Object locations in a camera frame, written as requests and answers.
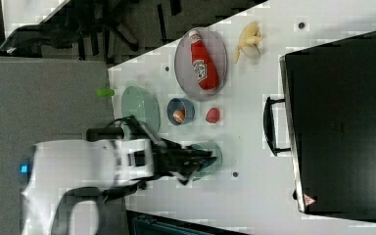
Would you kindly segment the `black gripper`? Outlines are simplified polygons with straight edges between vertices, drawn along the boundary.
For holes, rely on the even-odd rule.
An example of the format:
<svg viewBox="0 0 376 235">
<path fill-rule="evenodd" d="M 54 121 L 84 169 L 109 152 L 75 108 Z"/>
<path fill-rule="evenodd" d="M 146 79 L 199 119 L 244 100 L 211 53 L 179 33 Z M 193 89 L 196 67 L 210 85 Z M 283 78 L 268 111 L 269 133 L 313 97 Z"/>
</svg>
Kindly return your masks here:
<svg viewBox="0 0 376 235">
<path fill-rule="evenodd" d="M 182 185 L 198 181 L 212 172 L 216 157 L 209 150 L 185 149 L 171 141 L 151 142 L 154 163 L 151 180 L 165 176 L 175 177 Z M 205 164 L 196 165 L 195 161 Z"/>
</svg>

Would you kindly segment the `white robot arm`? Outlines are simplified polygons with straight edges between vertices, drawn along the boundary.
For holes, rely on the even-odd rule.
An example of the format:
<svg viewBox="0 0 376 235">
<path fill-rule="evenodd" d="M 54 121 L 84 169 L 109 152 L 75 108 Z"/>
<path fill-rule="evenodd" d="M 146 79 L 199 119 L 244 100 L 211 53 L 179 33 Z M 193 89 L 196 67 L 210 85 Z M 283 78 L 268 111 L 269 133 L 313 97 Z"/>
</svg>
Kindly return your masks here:
<svg viewBox="0 0 376 235">
<path fill-rule="evenodd" d="M 168 141 L 59 140 L 20 160 L 20 235 L 105 235 L 107 202 L 164 176 L 185 184 L 212 165 L 212 151 Z"/>
</svg>

